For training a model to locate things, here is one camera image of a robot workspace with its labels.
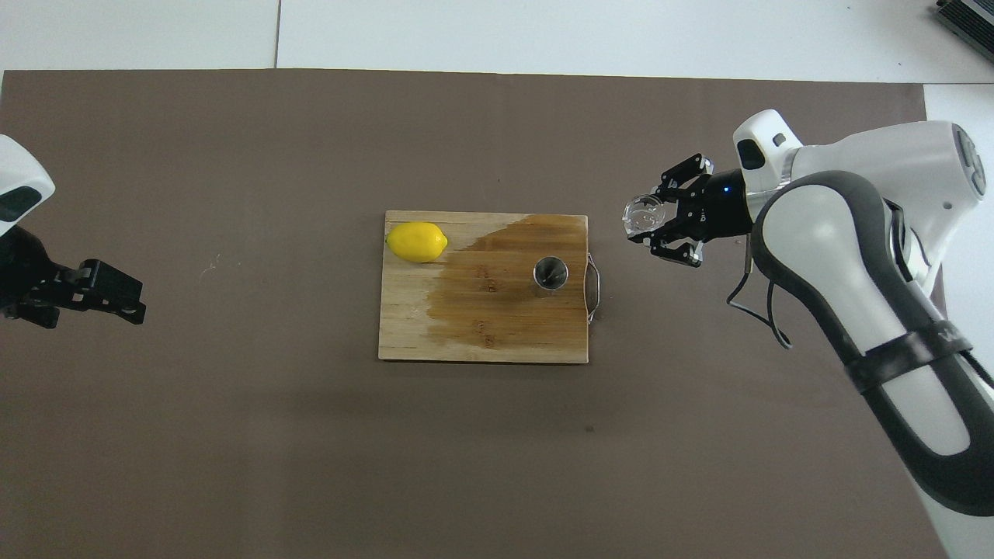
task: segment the brown table surface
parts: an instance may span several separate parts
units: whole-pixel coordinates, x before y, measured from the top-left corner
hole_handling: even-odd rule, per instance
[[[807,143],[921,86],[343,71],[8,72],[58,190],[22,225],[145,283],[147,321],[0,328],[5,557],[935,557],[814,320],[724,305],[624,204],[779,109]],[[377,359],[387,209],[580,214],[579,366]],[[744,296],[763,305],[764,285]]]

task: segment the black strap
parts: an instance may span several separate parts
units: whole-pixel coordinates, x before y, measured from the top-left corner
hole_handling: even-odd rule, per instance
[[[913,330],[867,351],[846,364],[846,372],[860,394],[973,345],[948,320]]]

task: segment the wooden cutting board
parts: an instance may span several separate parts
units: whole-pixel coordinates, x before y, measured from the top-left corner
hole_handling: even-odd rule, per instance
[[[438,225],[448,247],[413,264],[384,244],[380,358],[586,363],[586,216],[387,212],[394,225]],[[556,291],[535,285],[547,256],[569,268]]]

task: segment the lemon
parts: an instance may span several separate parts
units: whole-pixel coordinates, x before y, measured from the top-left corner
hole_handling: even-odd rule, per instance
[[[390,230],[387,246],[406,261],[425,263],[441,256],[448,239],[434,223],[410,221]]]

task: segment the dark stain on wood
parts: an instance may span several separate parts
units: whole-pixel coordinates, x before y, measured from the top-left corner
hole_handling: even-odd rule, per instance
[[[532,277],[547,256],[570,269],[566,285],[540,289]],[[431,336],[485,349],[586,345],[583,274],[586,226],[570,216],[535,215],[447,256],[428,294]]]

